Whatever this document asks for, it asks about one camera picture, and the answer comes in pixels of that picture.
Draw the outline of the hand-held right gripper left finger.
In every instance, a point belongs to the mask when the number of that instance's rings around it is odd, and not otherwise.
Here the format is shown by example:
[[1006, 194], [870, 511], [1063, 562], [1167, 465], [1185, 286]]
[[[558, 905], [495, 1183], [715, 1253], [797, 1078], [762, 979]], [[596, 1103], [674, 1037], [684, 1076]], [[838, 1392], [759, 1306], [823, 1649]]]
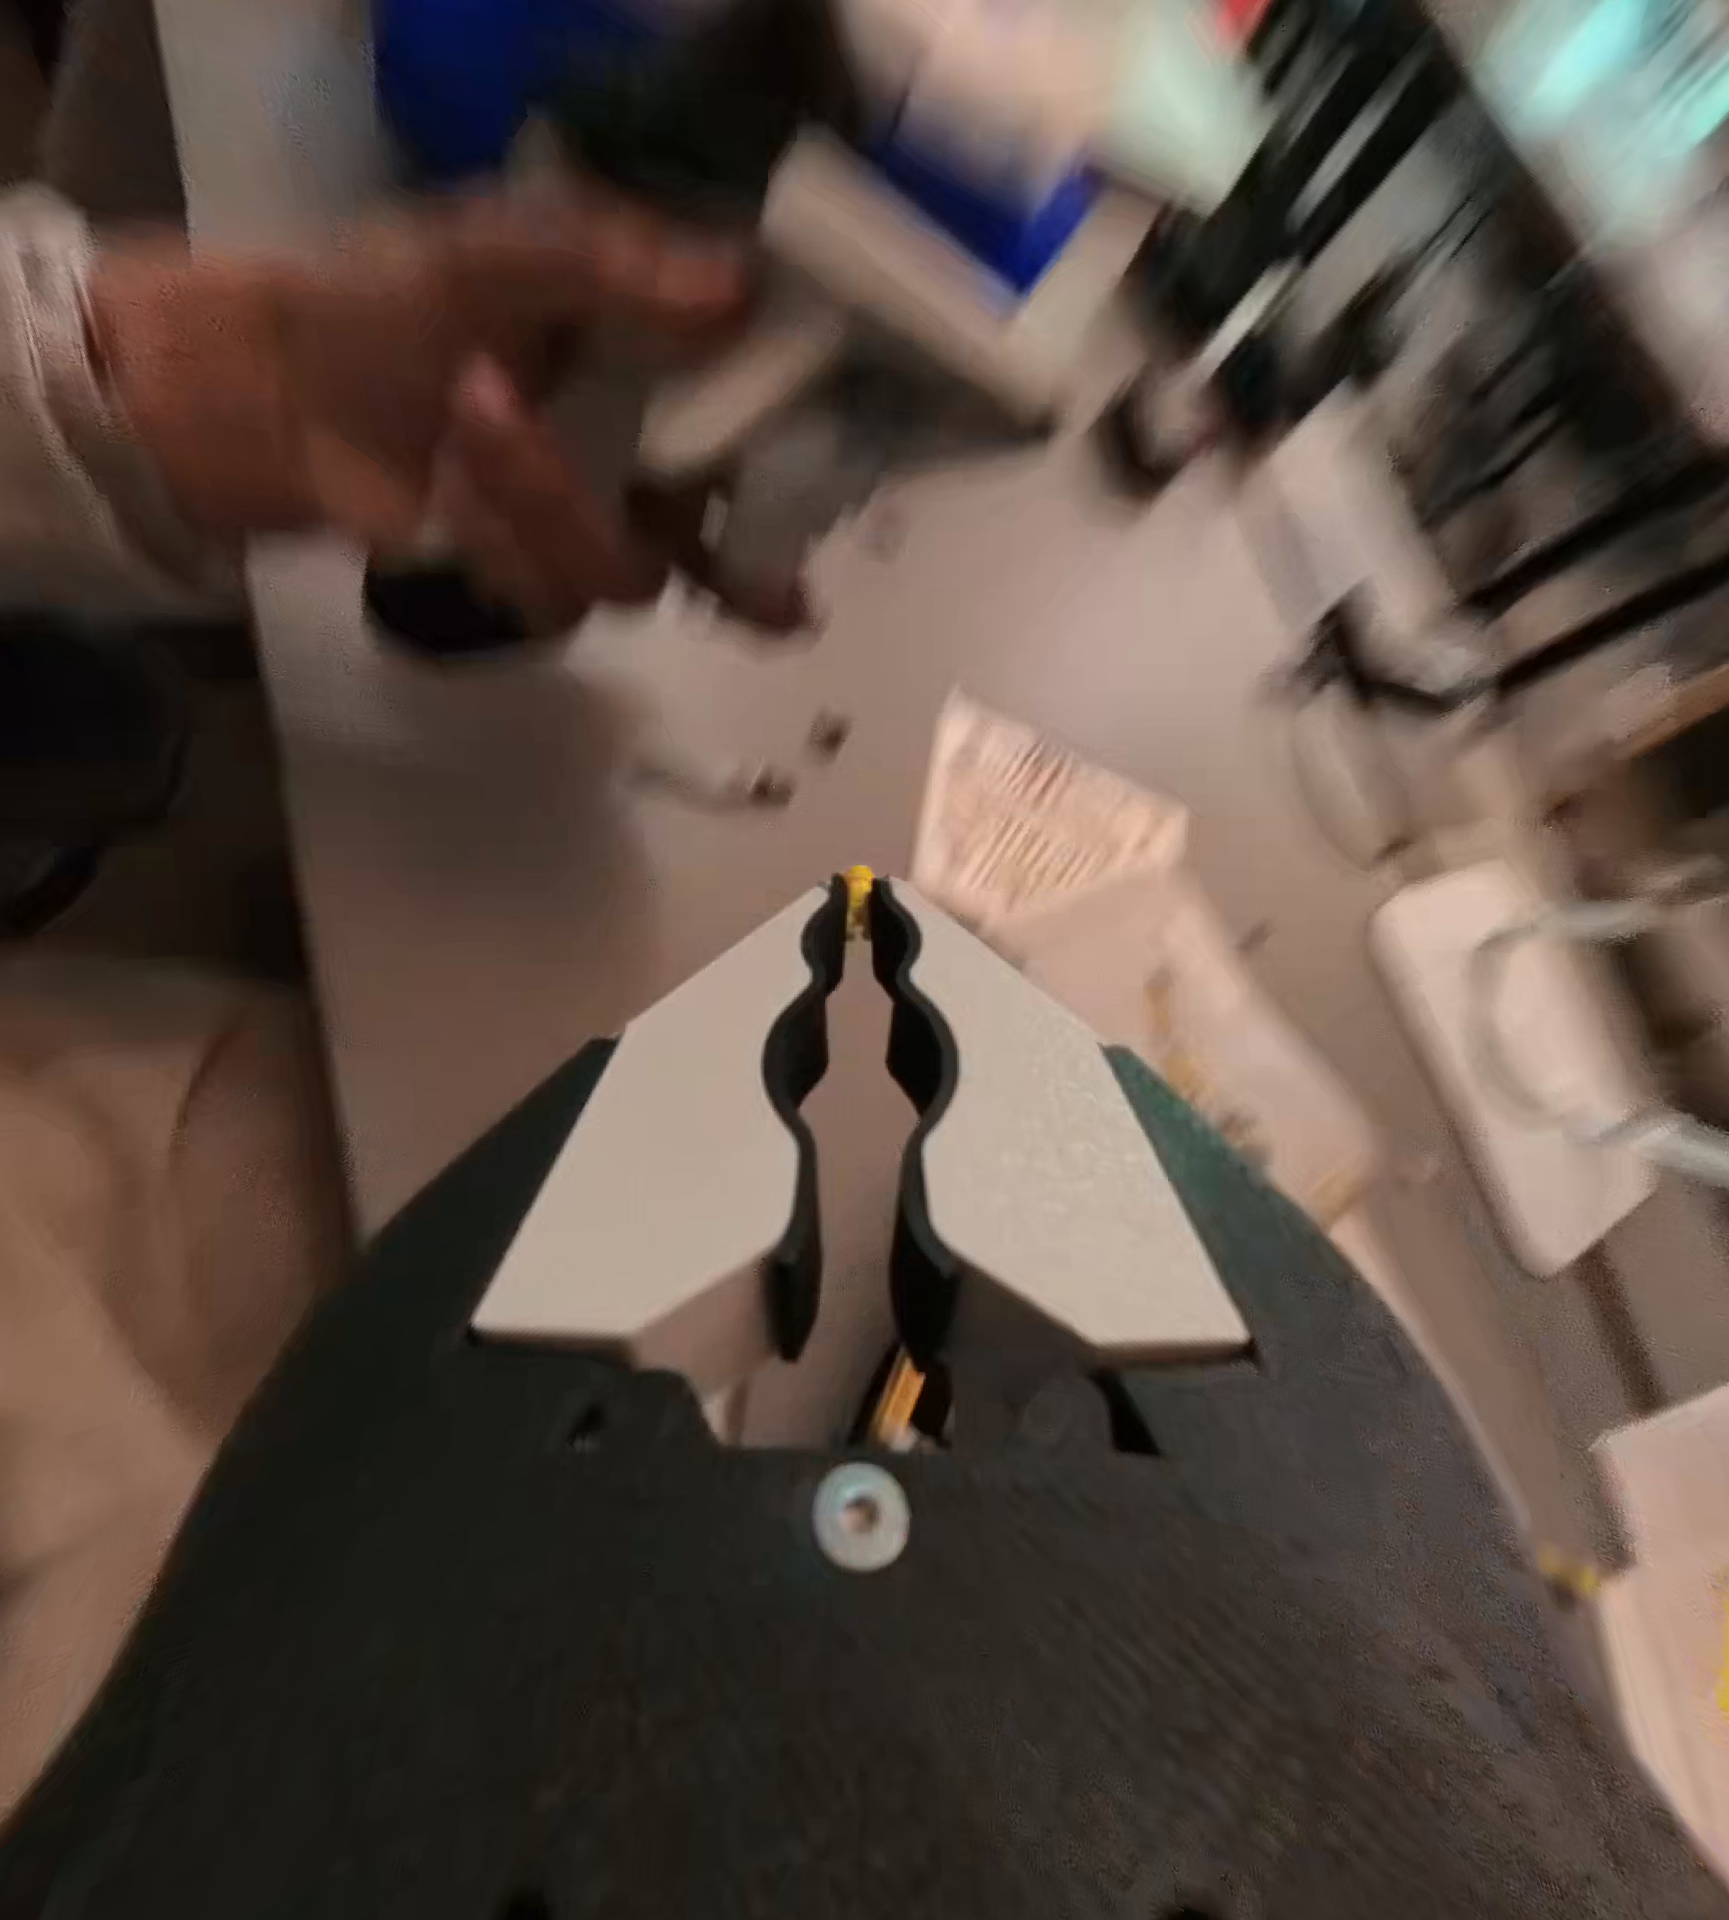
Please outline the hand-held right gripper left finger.
[[795, 1363], [825, 1272], [803, 1117], [851, 895], [812, 887], [617, 1037], [470, 1332], [695, 1388]]

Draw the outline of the white laptop stand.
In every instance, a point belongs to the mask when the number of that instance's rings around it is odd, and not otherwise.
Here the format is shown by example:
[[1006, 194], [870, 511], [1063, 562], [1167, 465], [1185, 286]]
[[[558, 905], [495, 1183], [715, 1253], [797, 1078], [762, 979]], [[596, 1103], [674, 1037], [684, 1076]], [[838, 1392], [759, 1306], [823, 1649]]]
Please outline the white laptop stand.
[[1711, 900], [1690, 878], [1561, 900], [1491, 858], [1413, 882], [1374, 917], [1374, 961], [1511, 1256], [1536, 1279], [1570, 1271], [1668, 1177], [1729, 1195], [1729, 1131], [1637, 1072], [1598, 961]]

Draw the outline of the zebra striped sticker sheet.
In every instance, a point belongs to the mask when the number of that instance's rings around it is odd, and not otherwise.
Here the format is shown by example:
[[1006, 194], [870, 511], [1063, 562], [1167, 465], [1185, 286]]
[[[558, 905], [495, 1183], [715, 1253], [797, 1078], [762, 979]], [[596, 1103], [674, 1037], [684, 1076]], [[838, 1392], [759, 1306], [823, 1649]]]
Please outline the zebra striped sticker sheet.
[[1189, 810], [955, 688], [906, 878], [979, 934], [1179, 868]]

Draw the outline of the person's left hand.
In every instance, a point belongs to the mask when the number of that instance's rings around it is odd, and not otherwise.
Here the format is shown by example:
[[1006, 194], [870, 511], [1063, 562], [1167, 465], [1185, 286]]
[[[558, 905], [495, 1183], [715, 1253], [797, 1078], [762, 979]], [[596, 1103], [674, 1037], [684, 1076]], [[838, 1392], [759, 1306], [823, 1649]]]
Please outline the person's left hand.
[[193, 529], [401, 559], [436, 521], [537, 637], [651, 604], [673, 574], [761, 633], [808, 625], [801, 582], [738, 578], [695, 512], [610, 505], [543, 412], [564, 350], [707, 355], [745, 307], [737, 242], [630, 206], [499, 200], [323, 253], [114, 250], [86, 292], [108, 395]]

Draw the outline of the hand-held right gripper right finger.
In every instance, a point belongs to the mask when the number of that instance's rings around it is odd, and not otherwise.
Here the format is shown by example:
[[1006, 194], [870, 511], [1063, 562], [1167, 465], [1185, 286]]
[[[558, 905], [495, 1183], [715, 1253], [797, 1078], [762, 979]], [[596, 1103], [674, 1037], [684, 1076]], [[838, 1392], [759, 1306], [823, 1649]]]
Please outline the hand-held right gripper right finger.
[[1246, 1319], [1091, 1026], [906, 881], [869, 899], [914, 1127], [890, 1299], [913, 1360], [1053, 1374], [1240, 1356]]

